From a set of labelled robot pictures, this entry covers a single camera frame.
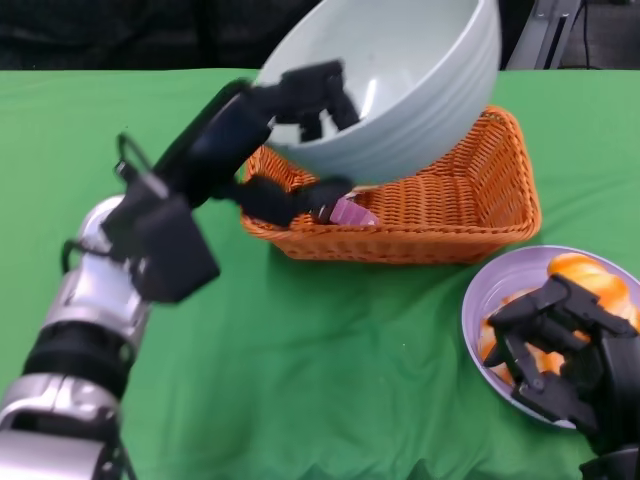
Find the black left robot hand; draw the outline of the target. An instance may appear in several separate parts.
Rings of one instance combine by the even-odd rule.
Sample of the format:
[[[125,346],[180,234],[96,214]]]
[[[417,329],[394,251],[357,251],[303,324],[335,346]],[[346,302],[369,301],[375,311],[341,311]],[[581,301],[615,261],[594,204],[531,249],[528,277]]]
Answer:
[[[296,126],[302,143],[321,139],[323,113],[340,130],[359,121],[339,60],[289,70],[271,85],[232,81],[171,143],[153,171],[193,208],[209,199],[228,199],[245,215],[286,228],[301,214],[334,205],[353,182],[333,176],[287,191],[264,176],[240,183],[235,174],[276,124]]]

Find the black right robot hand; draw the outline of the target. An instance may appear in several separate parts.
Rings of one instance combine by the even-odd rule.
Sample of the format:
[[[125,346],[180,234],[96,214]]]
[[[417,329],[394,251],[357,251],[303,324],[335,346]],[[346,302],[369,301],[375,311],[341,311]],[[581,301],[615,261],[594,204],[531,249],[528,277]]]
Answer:
[[[639,443],[639,334],[598,297],[561,275],[488,319],[512,396],[550,421],[566,420],[598,455]]]

